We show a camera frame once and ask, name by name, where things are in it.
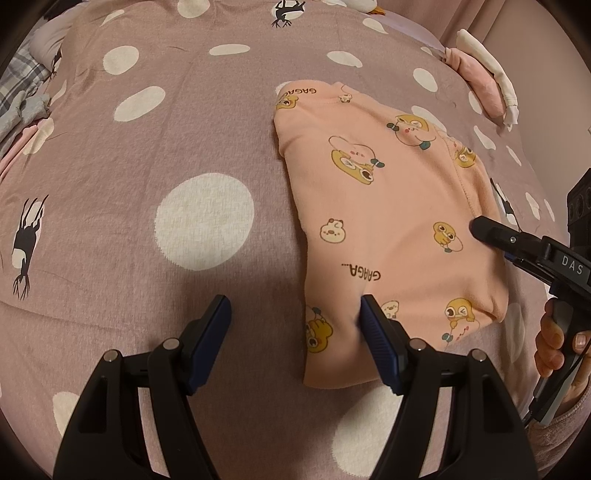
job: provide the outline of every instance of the polka dot blanket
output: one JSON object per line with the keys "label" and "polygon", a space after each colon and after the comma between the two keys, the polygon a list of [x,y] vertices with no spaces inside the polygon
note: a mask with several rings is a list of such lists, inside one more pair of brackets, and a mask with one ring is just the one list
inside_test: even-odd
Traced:
{"label": "polka dot blanket", "polygon": [[[564,240],[518,128],[498,130],[436,51],[379,20],[334,0],[94,0],[77,19],[51,116],[0,183],[0,407],[44,469],[105,350],[153,349],[223,293],[232,326],[190,399],[220,477],[370,475],[400,399],[302,382],[306,237],[273,125],[286,82],[342,82],[437,126],[478,155],[507,225]],[[546,293],[508,272],[504,321],[448,350],[487,351],[523,410]],[[164,473],[143,391],[141,405]]]}

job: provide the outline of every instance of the gray plaid cloth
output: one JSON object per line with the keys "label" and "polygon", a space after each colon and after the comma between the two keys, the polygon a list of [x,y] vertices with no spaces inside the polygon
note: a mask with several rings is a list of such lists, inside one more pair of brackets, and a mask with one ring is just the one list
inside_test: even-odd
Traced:
{"label": "gray plaid cloth", "polygon": [[10,108],[18,92],[24,90],[25,97],[30,97],[49,78],[50,73],[31,57],[28,44],[21,45],[0,79],[0,116]]}

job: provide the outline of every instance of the wall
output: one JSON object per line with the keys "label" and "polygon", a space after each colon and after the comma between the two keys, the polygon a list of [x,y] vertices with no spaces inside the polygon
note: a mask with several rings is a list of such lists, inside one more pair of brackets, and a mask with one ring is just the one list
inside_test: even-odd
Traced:
{"label": "wall", "polygon": [[515,86],[525,154],[566,230],[566,195],[591,167],[591,72],[535,0],[506,0],[483,43]]}

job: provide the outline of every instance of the silver screw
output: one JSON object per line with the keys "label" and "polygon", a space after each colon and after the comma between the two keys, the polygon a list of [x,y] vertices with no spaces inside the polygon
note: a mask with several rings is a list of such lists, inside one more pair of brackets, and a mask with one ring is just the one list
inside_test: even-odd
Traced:
{"label": "silver screw", "polygon": [[420,338],[413,338],[412,340],[410,340],[408,344],[410,345],[410,348],[412,348],[413,350],[418,350],[419,352],[427,348],[425,340],[422,340]]}
{"label": "silver screw", "polygon": [[103,355],[103,360],[105,362],[113,362],[113,361],[117,360],[118,356],[119,356],[119,354],[117,353],[117,350],[108,350]]}
{"label": "silver screw", "polygon": [[479,348],[475,348],[472,351],[472,356],[474,357],[474,360],[478,360],[479,362],[483,362],[484,360],[486,360],[486,353],[484,353]]}
{"label": "silver screw", "polygon": [[178,338],[169,338],[166,339],[162,345],[166,350],[174,350],[175,348],[178,348],[180,344],[181,342],[178,341]]}

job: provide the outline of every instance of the pink cloth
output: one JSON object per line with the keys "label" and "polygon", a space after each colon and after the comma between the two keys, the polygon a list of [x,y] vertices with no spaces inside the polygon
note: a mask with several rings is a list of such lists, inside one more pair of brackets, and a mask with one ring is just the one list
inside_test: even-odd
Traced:
{"label": "pink cloth", "polygon": [[467,145],[424,118],[316,80],[283,87],[275,128],[307,236],[306,385],[377,378],[357,324],[364,294],[442,350],[505,317],[503,256],[468,229],[479,215],[500,217]]}
{"label": "pink cloth", "polygon": [[497,118],[505,114],[501,89],[478,60],[457,48],[446,48],[445,63],[468,82],[489,117]]}
{"label": "pink cloth", "polygon": [[6,155],[4,155],[4,158],[0,160],[0,181],[2,181],[8,173],[8,169],[12,165],[12,161],[17,157],[23,147],[33,137],[33,135],[37,133],[38,130],[38,126],[31,125],[30,127],[23,129],[23,131],[14,139],[10,150],[8,150]]}

